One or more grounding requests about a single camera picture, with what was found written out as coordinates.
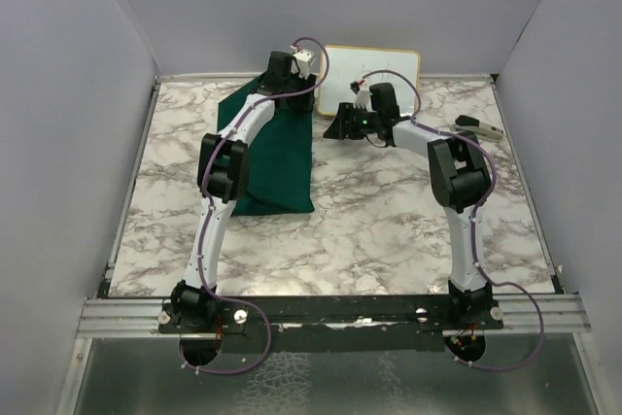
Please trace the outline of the black grey stapler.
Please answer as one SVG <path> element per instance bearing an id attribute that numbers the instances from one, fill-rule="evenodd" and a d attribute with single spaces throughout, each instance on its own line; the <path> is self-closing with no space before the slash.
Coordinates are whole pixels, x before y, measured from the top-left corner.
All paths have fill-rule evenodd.
<path id="1" fill-rule="evenodd" d="M 503 129 L 466 115 L 459 115 L 456 117 L 453 129 L 456 131 L 471 131 L 489 141 L 499 142 L 504 138 Z"/>

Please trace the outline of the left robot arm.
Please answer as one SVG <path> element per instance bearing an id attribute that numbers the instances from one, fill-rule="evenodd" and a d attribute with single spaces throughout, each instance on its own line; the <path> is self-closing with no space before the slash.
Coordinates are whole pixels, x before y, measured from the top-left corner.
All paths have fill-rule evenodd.
<path id="1" fill-rule="evenodd" d="M 169 316 L 193 331 L 214 323 L 218 263 L 234 209 L 258 216 L 313 210 L 313 60 L 314 54 L 298 45 L 290 52 L 273 52 L 266 71 L 246 87 L 235 116 L 201 140 L 200 225 L 189 265 L 168 306 Z"/>

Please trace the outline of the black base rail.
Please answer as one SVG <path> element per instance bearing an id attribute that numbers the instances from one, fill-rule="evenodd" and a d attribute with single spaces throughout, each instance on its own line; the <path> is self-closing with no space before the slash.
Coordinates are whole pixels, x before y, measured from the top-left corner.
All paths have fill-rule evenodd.
<path id="1" fill-rule="evenodd" d="M 493 302 L 460 316 L 443 294 L 256 296 L 190 304 L 165 300 L 159 333 L 192 351 L 324 353 L 415 350 L 440 352 L 445 334 L 500 330 Z"/>

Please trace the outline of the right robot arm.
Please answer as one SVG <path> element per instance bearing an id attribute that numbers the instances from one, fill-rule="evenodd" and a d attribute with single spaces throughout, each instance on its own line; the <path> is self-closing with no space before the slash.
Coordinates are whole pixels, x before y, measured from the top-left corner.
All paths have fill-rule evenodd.
<path id="1" fill-rule="evenodd" d="M 467 329 L 493 306 L 492 285 L 478 256 L 482 247 L 479 209 L 490 195 L 496 178 L 477 138 L 451 133 L 400 113 L 394 87 L 389 83 L 350 84 L 355 101 L 342 102 L 325 131 L 331 140 L 362 140 L 376 135 L 387 147 L 413 152 L 427 159 L 436 202 L 449 227 L 451 274 L 448 280 L 446 319 Z"/>

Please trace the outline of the green surgical cloth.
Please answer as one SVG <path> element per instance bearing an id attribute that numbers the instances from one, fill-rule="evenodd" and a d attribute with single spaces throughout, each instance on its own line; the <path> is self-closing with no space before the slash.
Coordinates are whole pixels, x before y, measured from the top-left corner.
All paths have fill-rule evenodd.
<path id="1" fill-rule="evenodd" d="M 307 214 L 311 199 L 312 115 L 277 109 L 249 149 L 249 180 L 235 216 Z"/>

